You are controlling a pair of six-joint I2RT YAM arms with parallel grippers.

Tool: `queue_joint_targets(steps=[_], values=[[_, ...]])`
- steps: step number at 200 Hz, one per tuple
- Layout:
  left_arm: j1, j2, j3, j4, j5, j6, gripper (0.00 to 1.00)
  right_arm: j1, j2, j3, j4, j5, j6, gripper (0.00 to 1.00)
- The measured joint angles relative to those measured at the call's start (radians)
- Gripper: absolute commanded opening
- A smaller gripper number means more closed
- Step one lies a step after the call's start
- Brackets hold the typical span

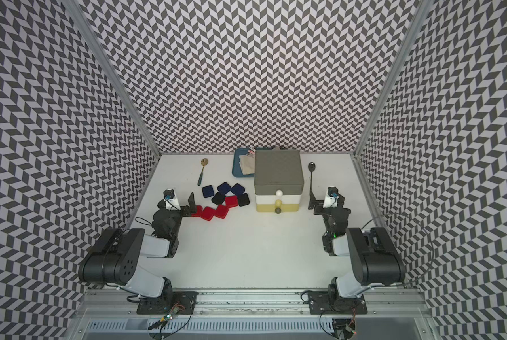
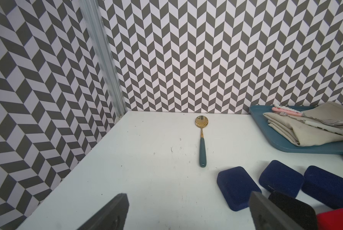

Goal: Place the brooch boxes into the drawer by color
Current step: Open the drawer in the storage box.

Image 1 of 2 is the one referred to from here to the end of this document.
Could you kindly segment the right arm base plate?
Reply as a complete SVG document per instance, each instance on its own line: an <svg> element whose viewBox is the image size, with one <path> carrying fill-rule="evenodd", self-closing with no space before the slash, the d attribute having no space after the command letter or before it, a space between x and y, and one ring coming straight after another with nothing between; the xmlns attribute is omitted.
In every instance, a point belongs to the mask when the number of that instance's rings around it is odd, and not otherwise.
<svg viewBox="0 0 507 340"><path fill-rule="evenodd" d="M327 291L306 290L301 299L308 305L310 314L366 315L364 297L341 297Z"/></svg>

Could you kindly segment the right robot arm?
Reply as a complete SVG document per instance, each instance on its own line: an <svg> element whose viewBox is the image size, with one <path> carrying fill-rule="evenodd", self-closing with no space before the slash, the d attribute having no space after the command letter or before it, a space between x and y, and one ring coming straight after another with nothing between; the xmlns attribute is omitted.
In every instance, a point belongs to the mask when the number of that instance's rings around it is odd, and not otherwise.
<svg viewBox="0 0 507 340"><path fill-rule="evenodd" d="M402 283L406 274L388 231L350 227L351 209L344 204L345 198L336 187L329 187L323 199L309 192L308 208L322 217L325 226L324 251L333 257L345 257L351 264L350 273L333 278L328 286L328 301L333 305L358 299L375 287Z"/></svg>

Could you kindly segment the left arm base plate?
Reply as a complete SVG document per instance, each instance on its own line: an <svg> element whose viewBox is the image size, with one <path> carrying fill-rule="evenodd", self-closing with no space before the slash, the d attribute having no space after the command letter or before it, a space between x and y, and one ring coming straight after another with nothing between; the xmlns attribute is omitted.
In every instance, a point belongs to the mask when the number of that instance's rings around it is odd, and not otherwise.
<svg viewBox="0 0 507 340"><path fill-rule="evenodd" d="M193 290L178 291L169 296L141 297L137 306L138 315L163 316L170 313L174 305L181 306L179 315L191 315L195 310L198 292Z"/></svg>

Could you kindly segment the three-drawer storage cabinet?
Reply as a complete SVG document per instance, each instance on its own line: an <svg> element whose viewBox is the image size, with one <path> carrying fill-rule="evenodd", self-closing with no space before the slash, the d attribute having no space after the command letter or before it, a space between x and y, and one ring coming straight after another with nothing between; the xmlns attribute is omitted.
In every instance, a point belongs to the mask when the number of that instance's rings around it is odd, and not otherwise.
<svg viewBox="0 0 507 340"><path fill-rule="evenodd" d="M254 169L256 211L299 211L305 178L298 150L257 150Z"/></svg>

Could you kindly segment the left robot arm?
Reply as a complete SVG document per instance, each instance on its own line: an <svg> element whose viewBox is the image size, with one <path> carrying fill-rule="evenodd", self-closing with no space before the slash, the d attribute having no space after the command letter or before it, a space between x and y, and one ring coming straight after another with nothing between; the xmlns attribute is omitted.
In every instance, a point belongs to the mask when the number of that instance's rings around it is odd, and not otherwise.
<svg viewBox="0 0 507 340"><path fill-rule="evenodd" d="M80 263L79 280L125 290L141 301L172 303L170 280L141 267L140 258L173 258L183 219L192 217L198 209L194 194L189 195L186 205L180 205L173 189L164 191L157 207L150 223L154 231L151 235L141 228L104 230Z"/></svg>

